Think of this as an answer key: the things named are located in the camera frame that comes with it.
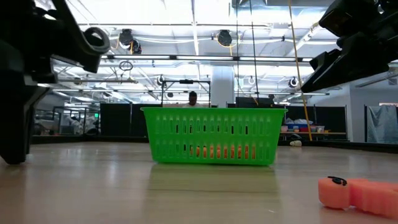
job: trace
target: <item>metal frame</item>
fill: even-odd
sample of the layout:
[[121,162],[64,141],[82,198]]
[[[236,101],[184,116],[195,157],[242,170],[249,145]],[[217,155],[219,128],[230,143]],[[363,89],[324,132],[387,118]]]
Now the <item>metal frame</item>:
[[176,82],[181,83],[181,84],[188,84],[188,85],[189,84],[194,84],[194,83],[199,83],[199,85],[201,85],[203,87],[203,89],[205,89],[205,90],[206,90],[206,88],[201,83],[207,83],[209,85],[209,90],[208,91],[206,90],[206,91],[209,93],[209,108],[211,108],[211,103],[210,103],[211,82],[210,81],[196,81],[196,80],[179,80],[179,81],[163,80],[162,81],[162,99],[161,99],[161,102],[160,102],[160,105],[162,107],[163,107],[163,95],[164,95],[165,91],[168,90],[168,88],[166,88],[166,90],[164,89],[165,84],[166,83],[171,83],[170,86],[172,86]]

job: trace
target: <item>plastic basket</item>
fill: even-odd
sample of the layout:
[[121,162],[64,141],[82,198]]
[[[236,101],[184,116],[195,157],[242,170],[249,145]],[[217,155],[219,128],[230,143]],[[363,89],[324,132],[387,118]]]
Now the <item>plastic basket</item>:
[[285,109],[143,108],[158,162],[269,165]]

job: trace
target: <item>orange foam piece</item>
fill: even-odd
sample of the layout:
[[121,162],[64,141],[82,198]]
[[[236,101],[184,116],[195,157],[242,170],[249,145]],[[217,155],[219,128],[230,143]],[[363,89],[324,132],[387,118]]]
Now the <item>orange foam piece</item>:
[[349,188],[335,184],[330,178],[318,180],[319,201],[330,208],[349,207]]
[[347,185],[331,178],[318,181],[319,200],[326,207],[348,208],[350,205],[387,218],[398,219],[398,184],[347,179]]

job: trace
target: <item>cable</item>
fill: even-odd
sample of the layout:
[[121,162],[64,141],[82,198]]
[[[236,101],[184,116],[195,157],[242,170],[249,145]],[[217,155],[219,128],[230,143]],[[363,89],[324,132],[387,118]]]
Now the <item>cable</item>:
[[[300,89],[301,89],[302,84],[301,84],[300,69],[299,69],[299,59],[297,58],[296,37],[295,37],[295,34],[294,34],[294,26],[293,26],[292,0],[288,0],[288,2],[289,2],[289,11],[290,11],[290,23],[292,25],[293,46],[294,46],[294,55],[295,55],[295,58],[296,58],[298,83],[300,84]],[[310,126],[310,121],[308,120],[307,104],[305,102],[305,97],[304,97],[303,93],[301,93],[301,97],[303,99],[303,104],[304,104],[305,119],[307,120],[308,135],[310,136],[310,141],[312,141],[311,126]]]
[[134,46],[134,41],[130,41],[130,54],[132,54],[132,46]]
[[257,101],[260,100],[260,94],[259,94],[259,84],[257,80],[257,62],[256,62],[256,46],[254,43],[254,24],[253,24],[253,13],[252,13],[252,7],[251,7],[251,0],[249,0],[250,3],[250,16],[251,16],[251,32],[252,32],[252,37],[253,37],[253,54],[254,54],[254,73],[256,75],[256,91],[257,91]]
[[[238,33],[238,9],[239,9],[239,0],[236,0],[236,44],[239,43],[239,33]],[[239,56],[239,46],[236,48],[236,56]],[[238,74],[238,84],[239,84],[239,60],[236,61],[237,65],[237,74]],[[239,90],[238,90],[238,97],[236,98],[236,107],[239,108]]]

